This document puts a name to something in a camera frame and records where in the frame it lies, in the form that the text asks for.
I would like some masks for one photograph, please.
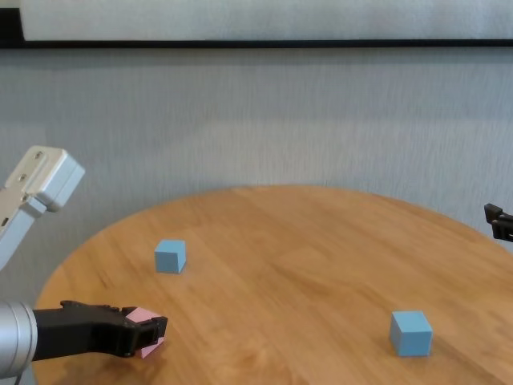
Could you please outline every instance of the blue cube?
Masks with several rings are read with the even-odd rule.
[[[430,354],[433,329],[421,311],[394,311],[390,340],[400,357],[422,357]]]
[[[185,261],[184,241],[161,241],[155,249],[155,265],[159,273],[179,274]]]

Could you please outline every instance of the silver cylinder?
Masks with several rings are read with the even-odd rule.
[[[37,344],[38,326],[32,309],[21,302],[0,301],[0,379],[23,373]]]

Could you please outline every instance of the round table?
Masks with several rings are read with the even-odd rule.
[[[162,239],[186,241],[182,274],[156,272]],[[513,384],[511,255],[363,192],[235,188],[156,206],[79,247],[38,308],[63,299],[165,315],[166,341],[144,360],[34,363],[41,384]],[[430,357],[394,353],[394,310],[424,312]]]

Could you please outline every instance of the gray wall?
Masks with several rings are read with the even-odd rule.
[[[513,210],[513,52],[0,51],[0,179],[32,144],[87,175],[0,273],[34,303],[77,245],[138,210],[242,184],[327,184],[489,233]]]

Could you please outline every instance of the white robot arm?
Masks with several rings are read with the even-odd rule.
[[[35,219],[62,208],[84,175],[59,148],[33,147],[0,190],[0,270]],[[61,301],[61,308],[32,310],[0,300],[0,379],[20,375],[31,361],[96,352],[122,358],[156,344],[166,317],[133,322],[134,306],[117,308]]]
[[[29,149],[0,190],[0,270],[35,220],[67,203],[84,173],[60,148]],[[34,357],[37,340],[33,310],[21,302],[0,300],[0,379],[22,373]]]
[[[67,203],[84,173],[60,148],[29,149],[0,190],[0,270],[35,220]]]

